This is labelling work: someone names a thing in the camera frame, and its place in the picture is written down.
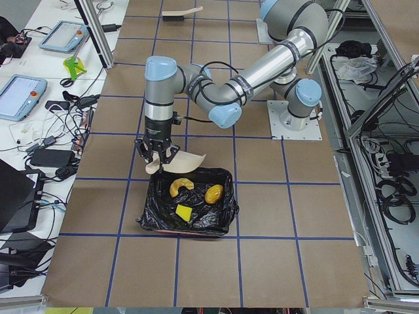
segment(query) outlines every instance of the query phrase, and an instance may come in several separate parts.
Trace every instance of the yellow sponge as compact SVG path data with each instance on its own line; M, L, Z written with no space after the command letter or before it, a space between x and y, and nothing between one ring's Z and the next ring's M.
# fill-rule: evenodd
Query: yellow sponge
M178 214L184 221L189 222L192 215L192 208L177 204L175 213Z

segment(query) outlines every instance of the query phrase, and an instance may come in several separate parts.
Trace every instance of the tablet screen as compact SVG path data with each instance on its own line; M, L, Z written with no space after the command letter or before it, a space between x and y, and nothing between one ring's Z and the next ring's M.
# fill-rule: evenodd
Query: tablet screen
M65 48L80 29L80 24L61 23L43 43L53 47Z
M38 80L16 77L0 95L0 114L16 116L38 83Z

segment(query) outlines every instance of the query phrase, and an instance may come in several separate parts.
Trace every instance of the white table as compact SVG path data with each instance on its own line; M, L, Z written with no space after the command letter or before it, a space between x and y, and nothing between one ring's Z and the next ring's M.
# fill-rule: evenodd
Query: white table
M105 10L99 17L102 24L122 24L125 16L126 7L129 0L118 0L114 5ZM53 28L59 21L67 20L73 22L82 22L77 18L80 14L77 10L61 9L58 0L42 0L32 18L27 23L26 28L36 29L40 26L48 26ZM38 44L45 37L36 32L29 33L32 41L26 49L24 55L20 59L14 59L9 64L0 67L0 76L11 77L13 74L28 75L33 77L43 77L44 79L63 79L69 77L69 73L63 66L63 61L72 56L73 53L61 53L40 49ZM118 39L118 31L105 34L111 50L115 48ZM83 74L80 79L95 79L102 64L95 49L92 40L89 39L81 48L78 57L84 63L87 73ZM100 79L104 79L105 73L102 73Z
M102 24L122 24L128 2L129 0L115 1L115 4L109 10L106 10L102 13L100 16L100 22ZM103 2L104 7L106 7L108 4L109 3L106 1ZM54 27L60 20L70 20L77 22L81 21L80 19L76 18L76 16L79 15L77 10L61 9L61 5L62 3L58 0L42 0L37 10L33 14L31 20L28 22L26 28L35 29L39 26ZM51 52L40 49L38 44L42 41L43 35L32 32L30 33L30 36L33 37L33 40L25 51L23 58L12 60L9 64L0 67L0 86L4 86L9 78L11 78L11 76L14 74L44 78L48 81L48 86L46 92L40 98L39 103L33 108L29 116L24 120L16 123L14 121L0 119L0 134L2 134L0 137L0 150L16 147L18 145L16 143L17 138L21 140L20 145L24 145L27 139L30 139L31 136L22 133L22 130L28 128L28 126L31 126L34 130L37 130L38 133L40 133L42 130L43 122L46 119L47 122L44 126L45 135L51 122L55 120L55 118L49 120L49 118L53 117L53 114L47 113L48 111L45 109L46 101L64 100L62 97L62 92L64 90L67 90L70 94L80 96L93 83L94 79L97 77L102 68L100 59L94 50L92 41L89 40L79 52L79 57L83 61L84 66L87 68L88 72L78 78L72 87L65 89L60 86L60 80L65 77L69 77L69 73L64 68L62 63L63 60L71 56L72 53L62 54L59 52ZM109 46L111 47L111 50L113 50L117 43L118 32L107 33L106 38L108 40ZM105 77L106 72L103 71L86 95L100 94ZM71 140L71 138L71 135L63 136L62 138L58 139L57 144L67 143ZM71 148L71 144L64 146L53 146L51 148L69 150ZM6 152L0 152L0 159L4 160L18 170L23 170L25 169L23 159L25 155L26 154L24 152L19 152L15 149ZM53 177L56 170L56 168L40 169L44 171L49 177ZM69 191L71 190L74 180L75 176L72 176L60 183L47 182L45 183L43 190L65 200L69 194ZM43 199L54 201L54 198L48 196L43 197ZM54 228L50 237L58 236L64 217L64 213L60 210L55 210L55 214L56 218L54 221ZM45 238L50 233L53 216L53 210L51 207L45 207L44 209L41 209L39 211L37 225L35 229L30 231L30 233L37 237ZM9 238L9 236L10 234L2 235L0 236L0 239L5 240ZM49 251L41 263L50 258L52 252L53 250ZM7 292L1 293L0 298L38 295L41 292L44 281L44 276L30 279L25 283L23 287L14 287Z

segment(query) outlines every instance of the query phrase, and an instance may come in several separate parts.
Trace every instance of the white plastic bag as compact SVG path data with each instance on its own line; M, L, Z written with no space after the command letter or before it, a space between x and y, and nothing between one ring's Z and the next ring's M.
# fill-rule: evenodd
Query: white plastic bag
M368 83L371 81L370 74L377 68L374 58L359 57L349 59L337 71L340 80L352 80L355 84Z

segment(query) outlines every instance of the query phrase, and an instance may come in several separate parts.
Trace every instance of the black plastic bin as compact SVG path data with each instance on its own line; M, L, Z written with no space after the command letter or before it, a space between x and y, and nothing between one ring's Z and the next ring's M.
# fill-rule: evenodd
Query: black plastic bin
M170 185L179 178L188 178L194 188L187 190L182 186L179 195L173 198ZM224 194L220 201L210 205L205 202L205 193L215 184L224 187ZM189 222L175 213L178 204L192 208ZM231 173L221 168L199 167L190 173L163 171L151 175L144 213L137 222L146 230L222 236L228 233L238 211Z

